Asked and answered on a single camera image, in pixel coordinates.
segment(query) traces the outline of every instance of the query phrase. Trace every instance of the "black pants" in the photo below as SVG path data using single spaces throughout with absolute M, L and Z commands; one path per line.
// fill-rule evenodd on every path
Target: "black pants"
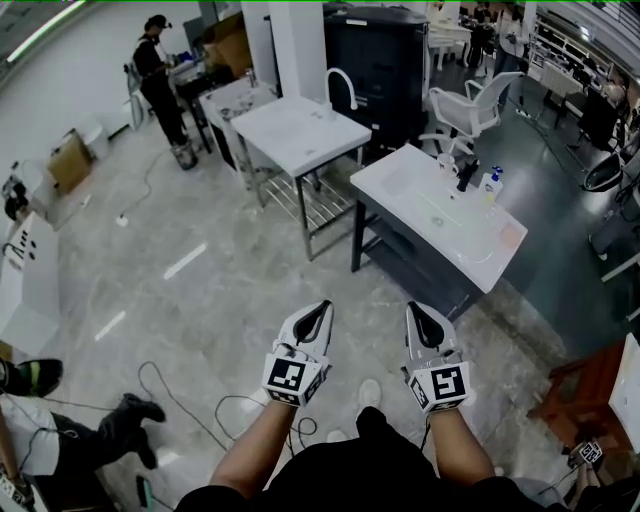
M 147 433 L 140 426 L 142 419 L 140 410 L 125 401 L 102 419 L 97 431 L 66 416 L 53 414 L 58 430 L 77 434 L 77 437 L 60 434 L 60 456 L 55 473 L 95 471 L 129 452 L 138 451 L 147 443 Z
M 367 407 L 356 426 L 357 439 L 315 444 L 296 454 L 261 499 L 304 503 L 312 497 L 320 509 L 338 503 L 337 496 L 357 494 L 364 510 L 365 504 L 375 503 L 390 489 L 397 503 L 422 496 L 428 489 L 434 495 L 429 510 L 446 510 L 436 506 L 443 495 L 437 491 L 445 483 L 438 480 L 420 449 L 398 434 L 383 413 Z
M 143 82 L 140 91 L 153 107 L 169 143 L 179 146 L 186 144 L 187 137 L 182 132 L 182 113 L 166 79 L 162 77 L 162 80 Z

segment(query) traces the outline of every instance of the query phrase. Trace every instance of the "white sink basin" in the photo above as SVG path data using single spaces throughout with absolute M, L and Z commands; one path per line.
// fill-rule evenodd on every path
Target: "white sink basin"
M 488 293 L 527 230 L 475 187 L 456 189 L 437 161 L 406 145 L 351 177 L 351 183 L 411 227 Z

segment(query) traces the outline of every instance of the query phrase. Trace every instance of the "white faucet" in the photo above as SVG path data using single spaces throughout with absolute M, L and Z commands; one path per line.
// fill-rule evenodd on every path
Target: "white faucet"
M 342 78 L 344 78 L 344 81 L 347 82 L 347 87 L 349 88 L 349 96 L 351 97 L 351 105 L 349 105 L 351 107 L 351 110 L 356 110 L 358 108 L 358 104 L 356 103 L 356 93 L 353 90 L 353 83 L 351 82 L 349 76 L 340 68 L 327 69 L 327 72 L 324 75 L 324 93 L 327 97 L 325 108 L 327 117 L 329 117 L 329 119 L 335 119 L 336 112 L 333 110 L 333 106 L 331 105 L 331 101 L 329 100 L 329 75 L 331 73 L 338 73 L 340 76 L 342 76 Z

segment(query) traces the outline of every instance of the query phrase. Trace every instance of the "forearm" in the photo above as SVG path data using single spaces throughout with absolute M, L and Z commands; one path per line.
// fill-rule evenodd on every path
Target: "forearm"
M 275 468 L 296 408 L 270 402 L 223 457 L 211 485 L 231 487 L 249 499 L 260 492 Z
M 464 487 L 495 476 L 493 464 L 457 409 L 430 417 L 440 477 Z
M 4 464 L 5 471 L 9 479 L 14 480 L 20 476 L 18 464 L 16 462 L 16 453 L 13 449 L 13 440 L 11 432 L 7 428 L 4 415 L 0 411 L 0 458 Z

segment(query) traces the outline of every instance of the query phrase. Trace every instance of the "white office chair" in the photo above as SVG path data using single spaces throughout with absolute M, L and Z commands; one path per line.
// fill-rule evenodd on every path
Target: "white office chair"
M 464 83 L 467 96 L 455 92 L 443 91 L 439 87 L 429 89 L 429 98 L 433 105 L 436 119 L 451 127 L 450 135 L 440 133 L 425 133 L 418 137 L 420 140 L 435 140 L 450 142 L 451 146 L 446 153 L 450 153 L 454 146 L 473 144 L 473 139 L 493 126 L 500 124 L 498 112 L 498 99 L 500 93 L 516 78 L 524 76 L 519 71 L 512 73 L 500 73 L 493 77 L 484 87 L 478 82 L 467 80 Z M 473 98 L 471 86 L 480 90 Z

